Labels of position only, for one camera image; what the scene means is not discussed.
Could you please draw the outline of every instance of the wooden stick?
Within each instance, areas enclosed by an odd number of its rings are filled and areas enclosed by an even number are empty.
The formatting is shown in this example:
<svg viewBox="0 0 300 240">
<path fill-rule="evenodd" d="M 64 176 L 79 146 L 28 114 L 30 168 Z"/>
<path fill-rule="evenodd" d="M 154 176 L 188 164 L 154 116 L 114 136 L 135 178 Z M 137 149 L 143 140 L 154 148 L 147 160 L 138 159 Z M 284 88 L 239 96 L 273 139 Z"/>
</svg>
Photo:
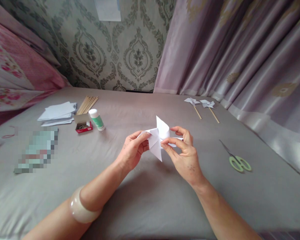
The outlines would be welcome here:
<svg viewBox="0 0 300 240">
<path fill-rule="evenodd" d="M 214 112 L 212 111 L 212 109 L 211 109 L 211 108 L 209 108 L 209 109 L 210 109 L 210 111 L 212 112 L 214 118 L 217 120 L 217 122 L 220 123 L 219 120 L 217 119 L 216 115 L 215 115 Z"/>
<path fill-rule="evenodd" d="M 93 102 L 93 100 L 94 100 L 94 97 L 89 97 L 89 101 L 87 102 L 87 104 L 82 109 L 82 114 L 86 113 L 87 109 L 89 108 L 89 106 L 91 105 L 91 103 Z"/>
<path fill-rule="evenodd" d="M 200 116 L 200 114 L 199 114 L 199 112 L 198 112 L 198 110 L 197 110 L 197 108 L 196 108 L 196 106 L 194 106 L 194 109 L 196 110 L 196 112 L 197 112 L 199 118 L 202 119 L 201 116 Z"/>
<path fill-rule="evenodd" d="M 85 97 L 85 99 L 83 100 L 82 104 L 80 105 L 80 107 L 79 107 L 79 109 L 77 111 L 77 115 L 79 115 L 79 113 L 81 112 L 81 110 L 82 110 L 82 108 L 84 106 L 84 103 L 87 101 L 87 98 L 88 98 L 88 96 Z"/>
<path fill-rule="evenodd" d="M 83 111 L 83 114 L 86 114 L 89 112 L 89 110 L 92 108 L 92 106 L 96 103 L 96 101 L 99 99 L 99 97 L 92 97 L 92 100 L 90 103 L 86 106 L 86 108 Z"/>
</svg>

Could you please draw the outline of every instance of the forearm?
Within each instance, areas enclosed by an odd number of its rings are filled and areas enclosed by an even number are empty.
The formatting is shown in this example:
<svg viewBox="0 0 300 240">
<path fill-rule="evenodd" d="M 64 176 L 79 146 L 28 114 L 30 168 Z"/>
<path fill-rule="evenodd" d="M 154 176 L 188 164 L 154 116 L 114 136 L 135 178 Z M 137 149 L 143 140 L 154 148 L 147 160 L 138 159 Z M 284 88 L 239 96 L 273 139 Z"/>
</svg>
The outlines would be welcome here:
<svg viewBox="0 0 300 240">
<path fill-rule="evenodd" d="M 89 211 L 101 210 L 128 173 L 129 170 L 121 165 L 120 160 L 114 161 L 81 190 L 82 205 Z"/>
<path fill-rule="evenodd" d="M 129 170 L 120 165 L 120 161 L 113 162 L 81 190 L 82 205 L 90 211 L 101 211 L 128 173 Z M 68 198 L 32 229 L 24 240 L 80 239 L 90 225 L 79 223 L 73 218 Z"/>
<path fill-rule="evenodd" d="M 204 180 L 193 186 L 209 223 L 218 240 L 261 239 L 258 234 L 237 214 L 225 199 Z"/>
</svg>

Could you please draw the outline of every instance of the damask wallpaper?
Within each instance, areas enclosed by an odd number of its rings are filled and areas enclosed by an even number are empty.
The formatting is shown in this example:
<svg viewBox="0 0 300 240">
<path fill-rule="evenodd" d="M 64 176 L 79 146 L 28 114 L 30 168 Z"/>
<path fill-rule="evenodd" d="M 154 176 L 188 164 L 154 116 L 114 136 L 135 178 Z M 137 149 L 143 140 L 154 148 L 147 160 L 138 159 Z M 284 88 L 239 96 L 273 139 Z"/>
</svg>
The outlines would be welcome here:
<svg viewBox="0 0 300 240">
<path fill-rule="evenodd" d="M 98 20 L 93 0 L 0 0 L 41 37 L 76 87 L 152 91 L 175 0 L 120 0 L 121 22 Z"/>
</svg>

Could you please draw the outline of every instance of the paper pinwheel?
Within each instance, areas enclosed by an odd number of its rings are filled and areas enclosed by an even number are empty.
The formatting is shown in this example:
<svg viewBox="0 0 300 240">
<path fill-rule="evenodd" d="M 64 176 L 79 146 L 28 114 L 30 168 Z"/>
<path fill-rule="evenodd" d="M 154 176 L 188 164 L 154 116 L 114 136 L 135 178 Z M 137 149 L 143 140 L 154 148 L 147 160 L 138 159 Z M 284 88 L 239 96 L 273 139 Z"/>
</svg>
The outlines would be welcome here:
<svg viewBox="0 0 300 240">
<path fill-rule="evenodd" d="M 214 101 L 209 102 L 207 100 L 200 100 L 200 102 L 202 102 L 203 107 L 213 108 L 213 106 L 214 106 Z"/>
<path fill-rule="evenodd" d="M 140 133 L 140 135 L 143 134 L 144 132 L 151 133 L 151 136 L 148 139 L 150 152 L 152 152 L 162 162 L 162 158 L 161 158 L 162 147 L 160 143 L 164 139 L 170 137 L 170 128 L 158 116 L 156 117 L 157 117 L 157 127 L 143 131 L 142 133 Z M 176 147 L 175 144 L 169 143 L 169 145 L 172 147 Z"/>
<path fill-rule="evenodd" d="M 202 103 L 202 106 L 203 106 L 204 108 L 208 107 L 208 108 L 210 109 L 210 111 L 211 111 L 211 113 L 213 114 L 214 118 L 216 119 L 217 123 L 220 123 L 219 120 L 218 120 L 218 118 L 216 117 L 216 115 L 215 115 L 214 112 L 212 111 L 212 108 L 213 108 L 213 106 L 214 106 L 214 104 L 215 104 L 214 101 L 209 102 L 209 101 L 207 101 L 207 100 L 200 100 L 200 102 Z"/>
<path fill-rule="evenodd" d="M 198 112 L 198 110 L 197 110 L 197 108 L 196 108 L 196 104 L 199 104 L 200 102 L 198 102 L 197 100 L 195 100 L 195 99 L 193 99 L 193 98 L 187 98 L 187 99 L 184 100 L 184 101 L 185 101 L 185 102 L 188 102 L 188 103 L 191 103 L 191 104 L 193 105 L 194 109 L 196 110 L 196 112 L 197 112 L 199 118 L 202 119 L 201 116 L 200 116 L 200 114 L 199 114 L 199 112 Z"/>
</svg>

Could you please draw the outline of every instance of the red box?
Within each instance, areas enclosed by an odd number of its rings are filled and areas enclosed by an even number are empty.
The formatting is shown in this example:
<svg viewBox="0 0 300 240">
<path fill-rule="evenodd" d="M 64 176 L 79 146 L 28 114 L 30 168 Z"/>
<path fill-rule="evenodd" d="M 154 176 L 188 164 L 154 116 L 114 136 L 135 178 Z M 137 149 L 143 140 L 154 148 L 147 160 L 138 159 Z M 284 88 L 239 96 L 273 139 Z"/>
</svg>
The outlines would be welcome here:
<svg viewBox="0 0 300 240">
<path fill-rule="evenodd" d="M 83 133 L 83 132 L 87 132 L 87 131 L 92 131 L 93 130 L 93 126 L 92 126 L 92 123 L 90 121 L 88 113 L 86 113 L 86 114 L 80 114 L 80 115 L 74 115 L 73 118 L 74 118 L 74 121 L 77 124 L 76 125 L 76 132 L 77 133 Z M 81 125 L 87 125 L 89 127 L 84 128 L 84 129 L 79 129 L 79 127 Z"/>
</svg>

